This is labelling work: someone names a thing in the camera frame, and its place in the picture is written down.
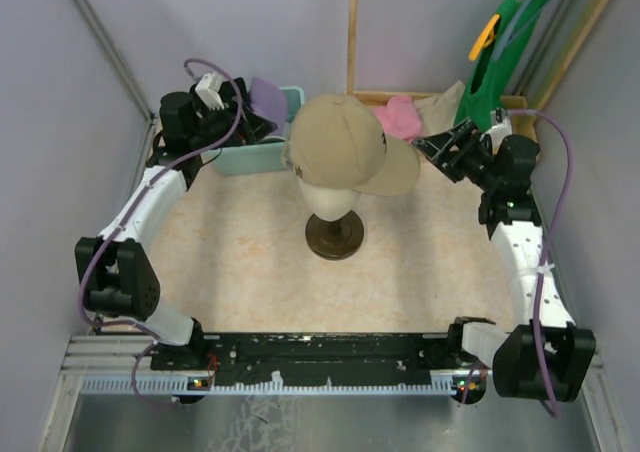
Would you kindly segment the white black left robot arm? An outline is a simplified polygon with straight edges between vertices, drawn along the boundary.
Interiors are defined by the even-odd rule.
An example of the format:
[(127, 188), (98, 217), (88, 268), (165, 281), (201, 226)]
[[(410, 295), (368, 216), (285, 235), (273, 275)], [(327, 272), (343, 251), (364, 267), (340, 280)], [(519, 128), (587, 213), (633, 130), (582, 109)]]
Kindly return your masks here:
[(258, 77), (245, 82), (208, 73), (189, 90), (161, 98), (160, 131), (134, 195), (107, 227), (80, 238), (74, 249), (78, 308), (89, 325), (132, 325), (155, 345), (172, 349), (186, 368), (206, 361), (200, 323), (162, 299), (148, 249), (204, 167), (203, 153), (279, 139), (288, 119), (283, 90)]

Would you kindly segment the beige cap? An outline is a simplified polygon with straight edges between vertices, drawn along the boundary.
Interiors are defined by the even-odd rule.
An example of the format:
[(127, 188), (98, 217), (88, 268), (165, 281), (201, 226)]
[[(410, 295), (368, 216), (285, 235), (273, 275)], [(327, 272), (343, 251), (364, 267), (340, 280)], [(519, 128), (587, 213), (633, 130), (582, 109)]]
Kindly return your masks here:
[(291, 123), (282, 162), (312, 186), (383, 197), (409, 193), (420, 175), (416, 150), (385, 133), (352, 95), (323, 94), (306, 102)]

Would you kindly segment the purple cap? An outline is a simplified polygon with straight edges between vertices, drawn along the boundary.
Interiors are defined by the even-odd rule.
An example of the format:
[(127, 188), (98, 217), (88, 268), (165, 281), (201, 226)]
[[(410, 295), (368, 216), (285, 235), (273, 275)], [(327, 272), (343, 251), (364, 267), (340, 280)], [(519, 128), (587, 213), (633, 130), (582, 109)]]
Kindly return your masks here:
[(275, 84), (254, 76), (249, 88), (251, 108), (264, 119), (282, 126), (286, 121), (287, 101), (284, 92)]

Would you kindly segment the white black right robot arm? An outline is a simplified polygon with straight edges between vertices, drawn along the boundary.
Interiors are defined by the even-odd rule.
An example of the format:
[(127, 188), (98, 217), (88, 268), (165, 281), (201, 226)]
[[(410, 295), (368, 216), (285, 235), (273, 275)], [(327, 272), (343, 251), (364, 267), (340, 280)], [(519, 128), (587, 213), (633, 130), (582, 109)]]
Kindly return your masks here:
[(469, 119), (412, 144), (452, 182), (467, 179), (481, 189), (478, 221), (502, 260), (517, 321), (506, 333), (487, 319), (457, 319), (446, 344), (448, 359), (461, 368), (476, 361), (477, 370), (491, 370), (502, 397), (549, 407), (574, 401), (596, 340), (591, 330), (577, 327), (555, 282), (551, 231), (542, 226), (530, 190), (539, 145), (519, 134), (495, 145)]

